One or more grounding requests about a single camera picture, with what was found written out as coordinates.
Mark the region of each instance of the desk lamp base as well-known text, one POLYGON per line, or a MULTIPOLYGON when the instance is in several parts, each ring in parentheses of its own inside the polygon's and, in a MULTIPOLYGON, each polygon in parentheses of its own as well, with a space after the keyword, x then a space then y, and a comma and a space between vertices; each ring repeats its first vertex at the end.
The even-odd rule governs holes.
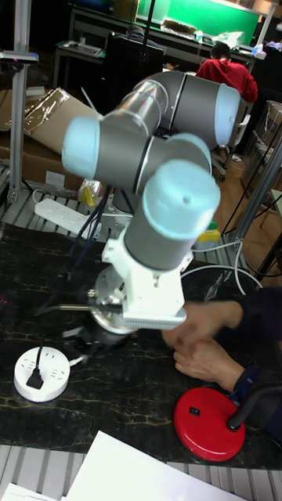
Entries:
POLYGON ((173 416, 181 442, 203 460, 221 463, 241 449, 245 426, 231 431, 227 420, 237 407, 225 395, 211 388, 186 391, 178 400, 173 416))

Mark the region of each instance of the white power strip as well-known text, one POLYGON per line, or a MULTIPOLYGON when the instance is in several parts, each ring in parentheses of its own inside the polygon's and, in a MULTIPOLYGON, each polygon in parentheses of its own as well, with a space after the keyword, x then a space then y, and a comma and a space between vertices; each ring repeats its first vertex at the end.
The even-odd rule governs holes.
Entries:
POLYGON ((23 353, 15 365, 14 384, 16 390, 32 402, 49 402, 63 393, 70 376, 70 363, 67 357, 55 348, 44 346, 39 369, 43 379, 40 390, 27 386, 27 381, 36 364, 39 348, 32 348, 23 353))
MULTIPOLYGON (((35 204, 34 212, 37 216, 47 219, 47 221, 54 223, 54 225, 61 226, 75 235, 79 234, 82 226, 88 219, 88 216, 80 214, 80 212, 76 212, 73 209, 69 209, 58 202, 54 202, 54 200, 50 198, 45 198, 42 202, 35 204)), ((99 223, 94 238, 99 236, 101 228, 102 225, 99 223)), ((87 239, 88 236, 89 228, 86 228, 82 233, 82 237, 87 239)))

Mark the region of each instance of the dark sleeve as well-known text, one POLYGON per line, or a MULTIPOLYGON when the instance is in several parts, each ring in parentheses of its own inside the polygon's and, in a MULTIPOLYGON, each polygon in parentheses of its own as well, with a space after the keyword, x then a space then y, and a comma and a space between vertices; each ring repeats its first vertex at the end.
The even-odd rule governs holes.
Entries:
POLYGON ((268 341, 282 341, 282 287, 265 287, 234 300, 244 312, 234 333, 255 331, 268 341))
MULTIPOLYGON (((277 381, 273 374, 260 369, 256 364, 250 364, 238 379, 230 398, 239 405, 248 396, 253 385, 277 381)), ((282 395, 260 398, 248 419, 282 442, 282 395)))

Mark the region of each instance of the hand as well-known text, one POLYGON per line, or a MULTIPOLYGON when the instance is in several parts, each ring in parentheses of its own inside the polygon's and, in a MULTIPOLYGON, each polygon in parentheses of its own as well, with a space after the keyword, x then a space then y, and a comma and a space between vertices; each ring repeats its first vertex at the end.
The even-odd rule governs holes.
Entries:
POLYGON ((219 384, 232 393, 244 368, 214 340, 198 341, 189 348, 179 348, 173 358, 176 369, 190 377, 219 384))
POLYGON ((192 344, 199 340, 212 339, 224 326, 234 329, 240 324, 243 310, 235 301, 212 301, 210 303, 185 303, 187 318, 174 330, 163 330, 162 336, 168 346, 192 344))

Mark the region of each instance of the black plug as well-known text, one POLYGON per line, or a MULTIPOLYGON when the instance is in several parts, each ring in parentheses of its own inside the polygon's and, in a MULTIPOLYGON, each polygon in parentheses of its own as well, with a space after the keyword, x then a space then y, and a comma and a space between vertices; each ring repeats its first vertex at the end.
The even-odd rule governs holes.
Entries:
POLYGON ((31 376, 27 380, 27 386, 31 388, 35 388, 35 390, 40 390, 42 388, 44 381, 41 377, 40 370, 38 367, 35 367, 31 376))

